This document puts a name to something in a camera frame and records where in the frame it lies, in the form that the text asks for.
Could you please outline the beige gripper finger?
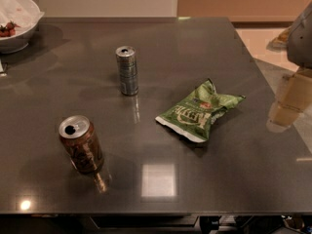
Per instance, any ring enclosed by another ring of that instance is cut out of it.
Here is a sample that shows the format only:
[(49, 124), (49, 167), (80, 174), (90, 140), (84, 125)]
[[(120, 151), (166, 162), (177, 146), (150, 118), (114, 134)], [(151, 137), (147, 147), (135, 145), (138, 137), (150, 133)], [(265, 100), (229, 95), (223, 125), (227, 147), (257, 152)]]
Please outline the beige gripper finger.
[(292, 75), (281, 79), (268, 122), (289, 127), (312, 104), (312, 69), (300, 67)]

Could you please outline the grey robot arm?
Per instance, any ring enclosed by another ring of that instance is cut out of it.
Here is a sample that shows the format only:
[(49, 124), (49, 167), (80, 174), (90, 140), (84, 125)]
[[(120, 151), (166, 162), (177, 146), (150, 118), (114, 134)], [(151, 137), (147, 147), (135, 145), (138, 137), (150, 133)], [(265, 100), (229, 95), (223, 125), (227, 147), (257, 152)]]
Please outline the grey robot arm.
[(267, 127), (280, 133), (312, 104), (312, 3), (285, 32), (287, 58), (298, 66), (282, 77), (269, 111)]

